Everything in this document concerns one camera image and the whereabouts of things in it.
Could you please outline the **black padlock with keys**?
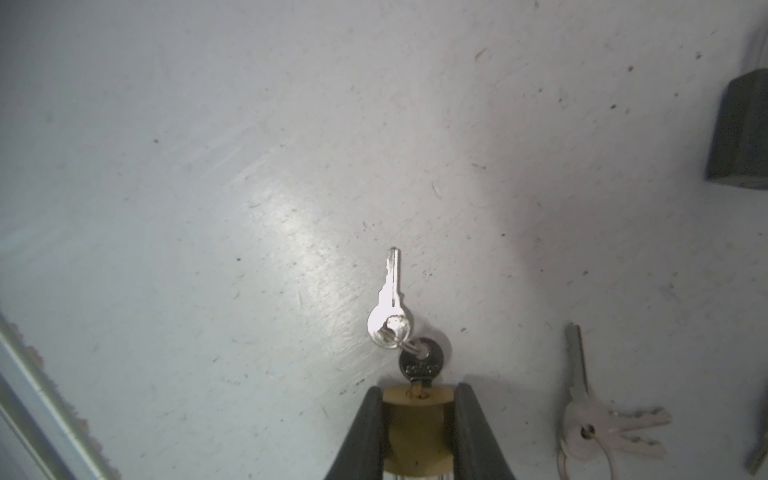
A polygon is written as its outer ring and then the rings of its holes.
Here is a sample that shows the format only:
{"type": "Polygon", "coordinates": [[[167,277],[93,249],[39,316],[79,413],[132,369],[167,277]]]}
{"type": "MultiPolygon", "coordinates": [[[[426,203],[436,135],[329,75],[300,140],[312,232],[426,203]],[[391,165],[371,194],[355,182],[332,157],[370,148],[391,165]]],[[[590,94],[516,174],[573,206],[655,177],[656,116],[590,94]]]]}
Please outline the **black padlock with keys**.
{"type": "Polygon", "coordinates": [[[767,189],[767,26],[751,36],[739,75],[719,105],[704,178],[767,189]]]}

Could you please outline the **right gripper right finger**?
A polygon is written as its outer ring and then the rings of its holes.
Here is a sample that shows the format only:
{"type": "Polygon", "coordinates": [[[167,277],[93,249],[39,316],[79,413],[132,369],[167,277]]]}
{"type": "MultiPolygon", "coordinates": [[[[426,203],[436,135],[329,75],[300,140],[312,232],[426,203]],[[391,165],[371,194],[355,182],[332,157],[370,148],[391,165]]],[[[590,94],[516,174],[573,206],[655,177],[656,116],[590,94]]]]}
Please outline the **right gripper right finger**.
{"type": "Polygon", "coordinates": [[[453,407],[453,476],[458,480],[515,480],[473,388],[459,383],[453,407]]]}

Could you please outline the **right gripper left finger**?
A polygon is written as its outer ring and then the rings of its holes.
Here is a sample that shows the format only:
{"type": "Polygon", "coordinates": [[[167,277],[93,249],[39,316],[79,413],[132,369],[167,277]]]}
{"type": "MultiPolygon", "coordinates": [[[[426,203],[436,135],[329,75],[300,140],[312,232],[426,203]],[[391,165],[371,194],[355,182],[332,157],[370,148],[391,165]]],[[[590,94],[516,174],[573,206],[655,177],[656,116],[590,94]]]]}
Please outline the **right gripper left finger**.
{"type": "Polygon", "coordinates": [[[366,392],[325,480],[381,480],[383,477],[383,392],[366,392]]]}

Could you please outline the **small brass padlock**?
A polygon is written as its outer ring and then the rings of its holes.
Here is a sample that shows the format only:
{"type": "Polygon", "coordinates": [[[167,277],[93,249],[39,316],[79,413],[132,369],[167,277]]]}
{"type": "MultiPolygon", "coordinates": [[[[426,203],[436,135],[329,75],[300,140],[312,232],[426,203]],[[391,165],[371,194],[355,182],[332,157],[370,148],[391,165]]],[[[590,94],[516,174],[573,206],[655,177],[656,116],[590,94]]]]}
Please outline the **small brass padlock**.
{"type": "Polygon", "coordinates": [[[415,334],[415,320],[403,304],[398,248],[389,249],[385,270],[366,326],[376,346],[399,353],[398,368],[405,382],[383,392],[384,471],[396,479],[450,479],[454,390],[435,384],[445,353],[436,340],[415,334]]]}

